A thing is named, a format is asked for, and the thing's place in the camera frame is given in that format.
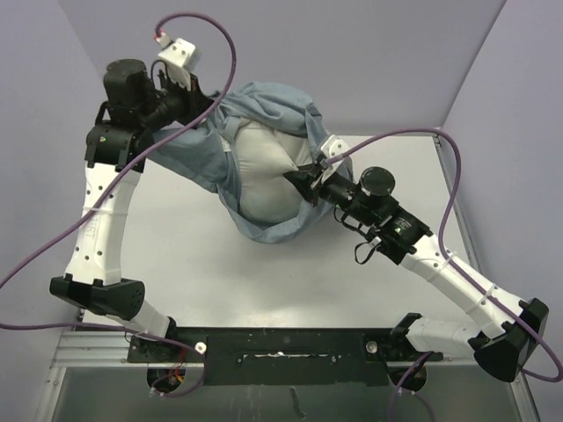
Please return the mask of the cream white pillow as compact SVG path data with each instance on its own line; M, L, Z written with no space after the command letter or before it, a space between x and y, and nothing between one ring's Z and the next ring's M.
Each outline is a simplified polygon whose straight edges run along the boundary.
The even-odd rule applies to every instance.
M302 197L284 174L312 163L307 138L244 120L233 143L240 180L240 213L264 224L298 215Z

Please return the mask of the blue-grey pillowcase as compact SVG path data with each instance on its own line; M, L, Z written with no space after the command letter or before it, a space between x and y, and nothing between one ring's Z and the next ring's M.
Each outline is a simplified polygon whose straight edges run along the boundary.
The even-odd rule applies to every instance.
M154 136L166 143L151 152L150 161L218 196L237 230L261 244L287 242L310 229L333 207L321 200L313 207L303 198L298 215L276 224L246 219L239 210L240 180L234 138L244 120L253 120L290 135L308 139L312 162L329 136L322 114L305 92L278 83L252 82L228 93L195 129L171 140L171 129Z

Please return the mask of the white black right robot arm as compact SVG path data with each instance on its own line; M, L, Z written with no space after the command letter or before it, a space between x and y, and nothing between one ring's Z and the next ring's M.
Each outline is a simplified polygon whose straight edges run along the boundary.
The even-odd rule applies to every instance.
M442 251L428 225L404 210L391 193L393 175L369 167L354 182L339 173L327 177L315 164L284 175L310 204L325 201L352 218L352 230L373 251L420 276L456 304L471 320L441 322L419 314L404 317L391 338L392 351L410 360L417 353L474 359L493 378L513 382L545 330L548 307L525 301L491 282L453 251Z

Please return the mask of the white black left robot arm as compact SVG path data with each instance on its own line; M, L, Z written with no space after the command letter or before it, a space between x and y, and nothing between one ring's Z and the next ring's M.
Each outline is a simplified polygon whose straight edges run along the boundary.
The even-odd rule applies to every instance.
M128 209L143 174L143 152L154 134L178 122L190 123L213 101L196 76L161 59L158 77L137 59L106 67L106 101L86 136L85 196L77 241L63 275L50 281L51 295L92 314L112 319L134 332L148 333L148 351L171 360L179 339L168 332L173 321L145 298L139 280L123 277L121 246Z

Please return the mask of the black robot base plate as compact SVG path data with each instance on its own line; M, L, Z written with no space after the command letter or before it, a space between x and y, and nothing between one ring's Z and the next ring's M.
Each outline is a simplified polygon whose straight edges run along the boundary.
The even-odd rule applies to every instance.
M175 340L202 343L205 353L133 339L129 363L166 367L204 364L211 386L317 386L396 383L421 354L389 328L219 328L179 327Z

